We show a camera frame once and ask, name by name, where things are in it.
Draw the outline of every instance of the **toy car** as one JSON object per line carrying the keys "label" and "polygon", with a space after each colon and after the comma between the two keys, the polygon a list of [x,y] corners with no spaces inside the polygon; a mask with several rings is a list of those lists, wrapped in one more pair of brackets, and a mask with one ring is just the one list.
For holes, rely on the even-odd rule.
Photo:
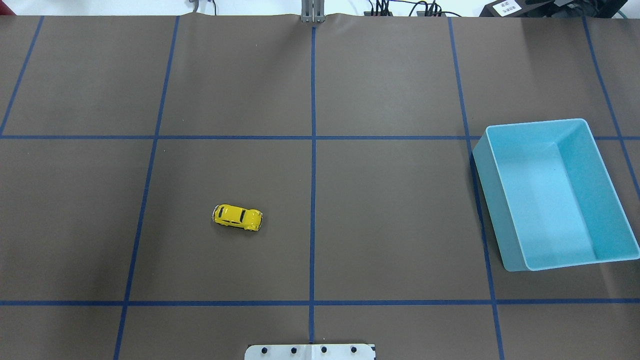
{"label": "toy car", "polygon": [[262,225],[262,212],[229,204],[216,206],[211,217],[220,225],[240,227],[249,231],[258,231]]}

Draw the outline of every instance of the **metal stand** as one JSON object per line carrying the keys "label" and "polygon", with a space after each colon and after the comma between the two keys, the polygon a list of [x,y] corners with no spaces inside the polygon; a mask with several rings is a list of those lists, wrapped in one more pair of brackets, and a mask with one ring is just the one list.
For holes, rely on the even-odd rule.
{"label": "metal stand", "polygon": [[302,0],[302,22],[324,22],[324,0]]}

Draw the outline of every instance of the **plastic bin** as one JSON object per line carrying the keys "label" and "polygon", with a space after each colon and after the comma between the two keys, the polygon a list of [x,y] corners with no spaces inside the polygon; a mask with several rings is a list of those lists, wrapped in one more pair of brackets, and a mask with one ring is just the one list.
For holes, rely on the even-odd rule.
{"label": "plastic bin", "polygon": [[505,269],[640,258],[583,119],[490,126],[473,153]]}

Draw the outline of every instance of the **black cable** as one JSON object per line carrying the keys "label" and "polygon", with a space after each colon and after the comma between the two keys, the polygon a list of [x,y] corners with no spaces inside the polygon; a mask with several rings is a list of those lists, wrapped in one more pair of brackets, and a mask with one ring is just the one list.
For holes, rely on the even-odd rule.
{"label": "black cable", "polygon": [[431,6],[429,7],[429,12],[425,13],[424,16],[434,16],[435,13],[441,12],[441,11],[442,11],[442,6],[436,4],[436,2],[433,1],[433,3],[431,3]]}
{"label": "black cable", "polygon": [[374,12],[373,3],[369,0],[369,4],[371,4],[371,16],[391,16],[389,1],[390,0],[376,0],[376,10]]}
{"label": "black cable", "polygon": [[407,1],[407,0],[389,0],[389,1],[393,1],[394,3],[415,4],[415,1]]}
{"label": "black cable", "polygon": [[429,7],[429,4],[427,4],[426,1],[418,1],[417,3],[413,3],[413,8],[411,8],[411,11],[409,12],[409,16],[411,16],[413,14],[413,11],[415,10],[415,7],[420,5],[420,4],[424,4],[424,12],[427,12],[427,9]]}
{"label": "black cable", "polygon": [[430,16],[436,16],[436,15],[440,16],[440,14],[443,14],[443,13],[450,13],[450,14],[453,14],[453,15],[455,15],[457,17],[462,17],[462,15],[458,15],[457,13],[454,13],[454,12],[435,12],[435,13],[432,13]]}

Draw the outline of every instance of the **blue tape grid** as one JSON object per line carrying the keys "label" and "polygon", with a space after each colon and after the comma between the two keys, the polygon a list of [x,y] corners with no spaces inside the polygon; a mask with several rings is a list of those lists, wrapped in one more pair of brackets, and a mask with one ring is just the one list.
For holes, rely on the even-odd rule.
{"label": "blue tape grid", "polygon": [[[460,306],[460,305],[477,305],[477,306],[491,306],[493,311],[493,320],[495,325],[495,333],[497,346],[500,359],[504,359],[504,349],[502,346],[502,336],[500,332],[500,322],[497,312],[497,306],[508,305],[544,305],[544,304],[640,304],[640,299],[636,298],[616,298],[616,299],[496,299],[495,289],[493,286],[493,276],[491,271],[491,263],[488,255],[488,246],[486,242],[486,233],[484,231],[484,218],[481,209],[478,179],[476,176],[475,163],[472,157],[471,140],[477,140],[480,136],[473,136],[469,133],[467,122],[467,111],[465,108],[465,101],[463,95],[463,88],[460,76],[460,68],[458,63],[458,55],[456,52],[455,37],[453,31],[453,25],[451,18],[448,18],[449,35],[451,40],[451,50],[454,63],[454,69],[456,73],[456,82],[458,86],[458,96],[460,98],[460,110],[463,126],[465,129],[465,136],[447,136],[447,135],[433,135],[433,136],[319,136],[316,134],[316,27],[311,31],[311,136],[253,136],[253,135],[160,135],[160,127],[162,123],[162,116],[164,110],[164,100],[166,98],[166,91],[169,82],[173,52],[175,49],[175,42],[177,38],[178,26],[180,17],[175,18],[175,25],[173,29],[173,37],[169,57],[167,61],[166,73],[163,84],[162,97],[158,109],[156,130],[154,135],[4,135],[4,129],[9,119],[11,109],[15,98],[18,94],[20,83],[27,69],[31,53],[33,52],[36,44],[40,29],[44,22],[45,17],[40,17],[38,25],[35,29],[29,50],[24,59],[24,63],[20,69],[19,76],[16,80],[16,84],[13,88],[12,96],[7,105],[7,109],[4,113],[2,123],[0,124],[0,139],[7,140],[153,140],[151,153],[149,157],[149,164],[147,169],[147,178],[145,181],[145,188],[143,191],[142,202],[140,206],[140,214],[138,218],[138,227],[136,230],[136,236],[134,239],[134,245],[131,255],[131,263],[129,266],[129,274],[127,277],[127,285],[125,289],[125,295],[123,301],[85,301],[85,300],[0,300],[0,306],[118,306],[122,307],[120,316],[120,325],[118,327],[118,334],[116,339],[116,346],[114,351],[114,360],[117,360],[120,354],[120,347],[122,345],[122,337],[124,335],[124,328],[127,317],[128,307],[152,307],[152,306],[307,306],[309,309],[309,342],[314,341],[314,308],[316,306]],[[620,142],[622,151],[627,162],[627,166],[632,176],[636,192],[640,197],[640,186],[633,170],[625,141],[638,141],[640,136],[622,136],[618,121],[607,92],[604,79],[600,73],[600,67],[598,66],[597,58],[591,41],[591,35],[589,33],[588,24],[586,18],[582,18],[584,26],[585,36],[591,52],[591,59],[595,68],[596,75],[602,87],[602,92],[611,114],[614,127],[616,129],[617,136],[596,136],[596,140],[616,140]],[[310,209],[310,247],[309,247],[309,300],[256,300],[256,301],[135,301],[130,300],[131,286],[134,275],[134,269],[136,264],[136,258],[138,255],[138,246],[140,244],[140,235],[142,230],[142,224],[145,214],[145,208],[147,204],[148,190],[151,182],[151,175],[153,171],[153,164],[155,153],[157,149],[158,140],[311,140],[312,146],[312,161],[311,161],[311,209]],[[474,186],[474,196],[476,199],[476,210],[481,224],[481,234],[483,241],[484,260],[487,274],[488,287],[490,292],[490,299],[468,299],[468,300],[316,300],[315,299],[315,229],[316,229],[316,142],[317,140],[464,140],[467,143],[467,151],[469,155],[469,162],[472,171],[472,180]]]}

